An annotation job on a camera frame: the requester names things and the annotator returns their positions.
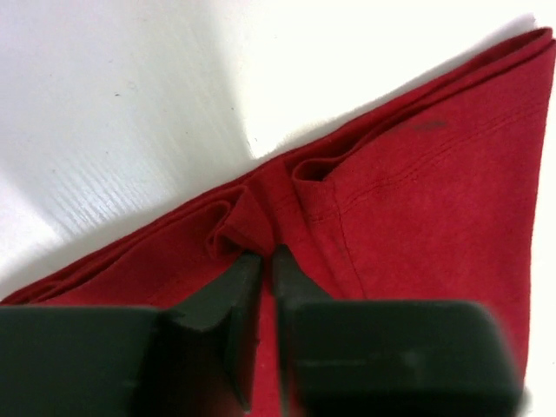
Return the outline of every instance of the red cloth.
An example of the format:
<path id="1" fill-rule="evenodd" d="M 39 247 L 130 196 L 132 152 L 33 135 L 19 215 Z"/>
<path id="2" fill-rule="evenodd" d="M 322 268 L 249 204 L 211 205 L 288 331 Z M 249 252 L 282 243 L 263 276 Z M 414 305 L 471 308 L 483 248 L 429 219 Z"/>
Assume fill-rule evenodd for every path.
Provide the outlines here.
<path id="1" fill-rule="evenodd" d="M 170 307 L 248 248 L 287 243 L 350 299 L 466 299 L 490 308 L 525 372 L 550 29 L 498 44 L 334 133 L 210 190 L 3 304 Z M 264 288 L 253 416 L 279 415 Z"/>

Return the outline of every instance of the black plastic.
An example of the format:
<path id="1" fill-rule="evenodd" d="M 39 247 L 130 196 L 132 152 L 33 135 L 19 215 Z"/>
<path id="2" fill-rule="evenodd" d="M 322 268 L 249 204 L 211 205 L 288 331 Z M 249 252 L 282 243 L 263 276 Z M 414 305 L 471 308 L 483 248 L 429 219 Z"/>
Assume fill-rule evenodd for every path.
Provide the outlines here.
<path id="1" fill-rule="evenodd" d="M 0 308 L 0 415 L 243 415 L 260 269 L 242 255 L 170 310 Z"/>
<path id="2" fill-rule="evenodd" d="M 522 386 L 481 306 L 299 297 L 310 285 L 291 253 L 281 248 L 273 264 L 283 415 L 517 413 Z"/>
<path id="3" fill-rule="evenodd" d="M 0 308 L 0 416 L 239 417 L 261 258 L 156 308 Z M 492 316 L 465 301 L 335 301 L 272 258 L 282 414 L 514 417 L 522 386 Z"/>

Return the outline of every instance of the red t-shirt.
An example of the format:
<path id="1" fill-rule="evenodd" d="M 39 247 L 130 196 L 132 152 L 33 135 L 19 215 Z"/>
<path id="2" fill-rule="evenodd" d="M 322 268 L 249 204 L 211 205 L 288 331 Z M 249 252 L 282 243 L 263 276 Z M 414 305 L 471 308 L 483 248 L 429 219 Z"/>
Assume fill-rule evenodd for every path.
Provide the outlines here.
<path id="1" fill-rule="evenodd" d="M 554 41 L 535 30 L 212 189 L 3 304 L 170 307 L 248 248 L 291 248 L 336 298 L 490 308 L 525 373 Z M 265 285 L 251 415 L 279 415 Z"/>

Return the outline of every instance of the seam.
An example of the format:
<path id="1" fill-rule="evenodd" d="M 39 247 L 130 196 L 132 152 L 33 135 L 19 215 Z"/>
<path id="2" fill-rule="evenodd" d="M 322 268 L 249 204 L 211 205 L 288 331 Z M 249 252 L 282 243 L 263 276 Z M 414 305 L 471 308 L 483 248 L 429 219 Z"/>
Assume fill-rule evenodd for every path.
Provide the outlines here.
<path id="1" fill-rule="evenodd" d="M 435 152 L 426 153 L 425 155 L 420 157 L 419 160 L 418 160 L 419 162 L 421 162 L 425 159 L 426 156 L 429 156 L 424 162 L 421 162 L 419 164 L 412 163 L 408 167 L 409 170 L 404 169 L 404 170 L 402 170 L 402 171 L 400 171 L 400 172 L 398 172 L 394 175 L 391 175 L 389 177 L 381 178 L 380 180 L 377 180 L 375 182 L 370 183 L 368 185 L 368 187 L 364 188 L 363 190 L 358 190 L 356 193 L 353 193 L 352 195 L 354 195 L 354 197 L 351 198 L 351 200 L 349 200 L 345 204 L 345 208 L 350 209 L 352 206 L 359 204 L 361 201 L 365 201 L 367 198 L 363 198 L 362 200 L 360 200 L 360 197 L 365 196 L 370 191 L 373 191 L 375 189 L 387 188 L 389 186 L 396 185 L 396 184 L 399 185 L 400 183 L 403 183 L 403 182 L 407 181 L 408 179 L 410 179 L 415 173 L 417 173 L 421 169 L 424 169 L 429 165 L 436 165 L 438 162 L 436 162 L 435 159 L 438 156 L 443 156 L 445 154 L 450 155 L 449 152 L 451 150 L 455 149 L 456 147 L 463 144 L 464 142 L 470 142 L 470 141 L 474 142 L 474 141 L 477 140 L 477 138 L 481 138 L 485 133 L 489 133 L 492 130 L 498 129 L 499 127 L 505 126 L 505 125 L 507 125 L 511 122 L 517 122 L 518 120 L 522 120 L 525 116 L 533 116 L 535 113 L 536 112 L 531 111 L 531 108 L 530 108 L 529 111 L 522 111 L 518 115 L 513 115 L 513 117 L 507 117 L 503 121 L 500 121 L 499 123 L 496 123 L 496 124 L 486 128 L 486 129 L 476 131 L 472 135 L 465 136 L 464 138 L 462 138 L 459 141 L 444 142 L 444 145 L 449 144 L 450 146 L 441 146 L 441 147 L 435 148 L 434 149 Z M 321 222 L 321 221 L 327 220 L 329 217 L 333 217 L 334 214 L 335 214 L 335 212 L 332 211 L 332 212 L 328 212 L 328 213 L 325 213 L 325 214 L 310 215 L 308 218 L 309 218 L 309 220 L 311 220 L 313 222 Z"/>
<path id="2" fill-rule="evenodd" d="M 334 196 L 334 204 L 336 205 L 337 213 L 338 213 L 338 223 L 340 224 L 341 239 L 343 241 L 344 248 L 346 249 L 347 258 L 349 259 L 349 265 L 351 266 L 355 278 L 357 278 L 357 281 L 359 282 L 359 288 L 361 289 L 361 293 L 363 294 L 363 297 L 367 299 L 367 294 L 365 292 L 365 288 L 363 287 L 363 281 L 361 280 L 361 277 L 359 276 L 359 273 L 355 268 L 354 258 L 351 255 L 351 250 L 349 249 L 348 241 L 346 239 L 346 232 L 344 231 L 344 223 L 340 212 L 340 206 L 338 205 L 338 200 L 336 198 L 336 186 L 334 182 L 332 182 L 332 190 L 333 190 L 332 194 Z"/>

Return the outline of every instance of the white surface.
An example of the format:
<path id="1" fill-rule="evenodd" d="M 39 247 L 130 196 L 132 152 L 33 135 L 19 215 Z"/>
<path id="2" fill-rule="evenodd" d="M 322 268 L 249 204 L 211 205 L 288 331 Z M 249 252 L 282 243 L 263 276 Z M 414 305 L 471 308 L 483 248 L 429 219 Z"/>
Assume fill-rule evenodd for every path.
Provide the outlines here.
<path id="1" fill-rule="evenodd" d="M 540 1 L 375 3 L 0 0 L 0 296 L 531 29 L 527 12 L 556 26 Z M 534 416 L 556 415 L 555 111 L 533 243 Z"/>

